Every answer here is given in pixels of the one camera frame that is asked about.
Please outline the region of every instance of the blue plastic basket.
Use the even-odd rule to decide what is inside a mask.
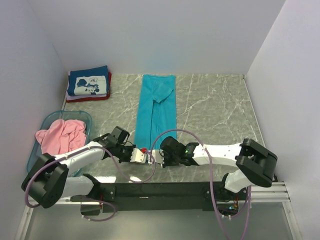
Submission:
[[[85,122],[85,134],[86,134],[85,144],[89,142],[90,131],[92,127],[92,118],[89,113],[85,111],[63,111],[63,110],[55,111],[44,119],[40,130],[49,129],[51,124],[58,119],[63,119],[63,120],[75,119],[75,120],[80,120]],[[38,143],[37,140],[35,140],[31,155],[26,165],[26,170],[28,171],[28,173],[30,172],[31,168],[34,166],[38,157],[41,155],[42,155],[41,145]]]

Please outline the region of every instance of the stack of folded clothes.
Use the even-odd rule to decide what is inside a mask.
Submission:
[[[108,99],[110,84],[111,73],[107,66],[70,71],[65,101],[72,103]]]

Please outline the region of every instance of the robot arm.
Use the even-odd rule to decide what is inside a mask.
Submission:
[[[109,155],[102,148],[108,149],[113,156],[119,158],[120,163],[150,164],[151,160],[146,152],[136,148],[135,145],[125,145],[125,140],[128,137],[129,133],[117,126],[112,133],[95,138],[86,146],[72,152],[56,156],[45,153],[34,164],[21,187],[25,191],[31,177],[40,168],[64,157],[64,160],[48,167],[35,179],[31,185],[29,195],[44,208],[51,207],[63,197],[82,195],[98,199],[106,189],[101,187],[100,182],[89,174],[79,177],[70,177],[70,175],[88,164],[107,158]],[[255,141],[245,139],[241,144],[205,145],[204,147],[211,154],[213,164],[239,168],[233,173],[226,174],[218,185],[221,191],[230,193],[229,200],[233,199],[233,193],[238,193],[252,184],[261,187],[270,187],[272,185],[277,156]],[[160,150],[154,150],[152,155],[155,158],[155,162],[161,164],[163,168],[179,164],[186,166],[209,164],[208,156],[201,145],[193,142],[183,145],[172,137],[167,137],[163,140]],[[127,183],[123,184],[118,187],[127,189],[128,187],[125,186]]]

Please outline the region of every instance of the white wall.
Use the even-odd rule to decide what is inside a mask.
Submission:
[[[11,240],[25,207],[21,183],[35,132],[61,109],[66,71],[29,3],[0,3],[0,235]]]
[[[29,0],[68,70],[246,74],[285,0]]]
[[[247,74],[305,240],[319,239],[320,1],[286,0]]]

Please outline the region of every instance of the marble surface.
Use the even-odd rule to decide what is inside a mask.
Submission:
[[[229,145],[252,138],[263,144],[245,80],[240,74],[176,74],[177,128],[195,133],[205,144]],[[133,142],[139,104],[142,74],[113,74],[108,100],[66,103],[66,111],[86,111],[92,116],[90,138],[110,133],[115,126],[130,132]],[[184,144],[194,142],[192,136],[178,133]],[[133,180],[144,180],[152,172],[151,165],[121,163],[121,169]],[[215,181],[236,168],[214,165]],[[110,158],[90,164],[80,171],[96,177],[127,180]],[[209,165],[157,166],[150,182],[200,182],[210,179]]]

